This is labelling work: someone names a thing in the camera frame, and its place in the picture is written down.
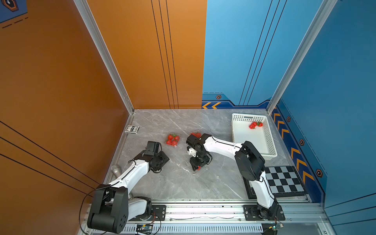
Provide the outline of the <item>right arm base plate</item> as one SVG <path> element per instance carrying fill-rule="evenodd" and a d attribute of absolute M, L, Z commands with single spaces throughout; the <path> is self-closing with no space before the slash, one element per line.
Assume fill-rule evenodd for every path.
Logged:
<path fill-rule="evenodd" d="M 243 206 L 245 219 L 247 221 L 285 221 L 285 213 L 282 210 L 281 205 L 265 209 L 258 205 L 244 205 Z"/>

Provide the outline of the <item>clear clamshell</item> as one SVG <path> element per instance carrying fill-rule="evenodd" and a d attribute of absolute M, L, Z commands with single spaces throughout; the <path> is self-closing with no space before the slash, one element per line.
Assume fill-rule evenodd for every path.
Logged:
<path fill-rule="evenodd" d="M 191 157 L 189 160 L 189 164 L 193 170 L 193 173 L 197 173 L 200 170 L 204 169 L 207 165 L 212 162 L 212 155 L 206 155 L 203 158 L 200 157 Z"/>

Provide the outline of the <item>white perforated plastic basket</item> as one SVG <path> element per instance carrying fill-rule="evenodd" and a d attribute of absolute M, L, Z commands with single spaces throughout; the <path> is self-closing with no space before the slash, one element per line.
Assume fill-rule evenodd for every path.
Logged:
<path fill-rule="evenodd" d="M 262 122 L 263 126 L 250 129 L 249 125 L 253 122 Z M 232 138 L 234 143 L 251 142 L 265 160 L 271 160 L 278 155 L 266 116 L 233 113 Z"/>

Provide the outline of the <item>clear plastic clamshell container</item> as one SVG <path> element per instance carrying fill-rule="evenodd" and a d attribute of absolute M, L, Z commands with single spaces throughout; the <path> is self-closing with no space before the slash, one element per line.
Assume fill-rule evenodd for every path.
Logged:
<path fill-rule="evenodd" d="M 168 134 L 168 135 L 172 135 L 173 137 L 175 137 L 175 136 L 179 136 L 179 135 L 174 134 L 174 133 L 170 133 L 170 134 Z M 178 144 L 179 144 L 179 141 L 180 141 L 180 140 L 177 142 L 177 141 L 175 141 L 174 138 L 173 138 L 173 140 L 171 140 L 171 141 L 172 141 L 172 145 L 169 145 L 169 146 L 177 147 Z"/>

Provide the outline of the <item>strawberry two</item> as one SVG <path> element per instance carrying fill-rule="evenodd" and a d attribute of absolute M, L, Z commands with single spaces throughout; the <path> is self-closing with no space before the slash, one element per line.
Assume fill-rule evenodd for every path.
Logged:
<path fill-rule="evenodd" d="M 251 123 L 251 124 L 249 125 L 249 128 L 250 128 L 250 129 L 255 129 L 256 126 L 257 126 L 257 122 L 253 122 L 253 123 Z"/>

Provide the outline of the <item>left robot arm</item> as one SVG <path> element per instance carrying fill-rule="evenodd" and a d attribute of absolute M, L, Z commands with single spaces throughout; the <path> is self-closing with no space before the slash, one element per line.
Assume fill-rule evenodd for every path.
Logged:
<path fill-rule="evenodd" d="M 87 220 L 89 229 L 119 234 L 126 223 L 138 217 L 141 220 L 156 217 L 151 199 L 148 197 L 130 198 L 132 189 L 150 171 L 160 173 L 169 161 L 159 142 L 149 141 L 145 150 L 131 159 L 130 167 L 117 179 L 105 185 L 99 185 L 94 191 L 94 198 Z"/>

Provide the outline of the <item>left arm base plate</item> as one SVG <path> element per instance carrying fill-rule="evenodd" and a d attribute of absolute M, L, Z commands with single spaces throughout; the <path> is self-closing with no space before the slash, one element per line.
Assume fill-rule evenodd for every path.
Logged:
<path fill-rule="evenodd" d="M 138 215 L 130 221 L 154 221 L 154 220 L 161 220 L 165 221 L 166 215 L 166 205 L 152 205 L 151 214 L 150 215 Z"/>

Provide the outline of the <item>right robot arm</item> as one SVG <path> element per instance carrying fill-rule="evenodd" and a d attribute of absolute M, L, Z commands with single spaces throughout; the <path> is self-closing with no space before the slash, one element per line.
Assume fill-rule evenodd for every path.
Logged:
<path fill-rule="evenodd" d="M 242 177 L 250 183 L 256 194 L 256 216 L 261 220 L 286 219 L 266 178 L 265 160 L 251 142 L 236 144 L 219 140 L 209 134 L 203 134 L 201 137 L 191 134 L 186 143 L 193 171 L 209 165 L 213 159 L 212 153 L 234 160 Z"/>

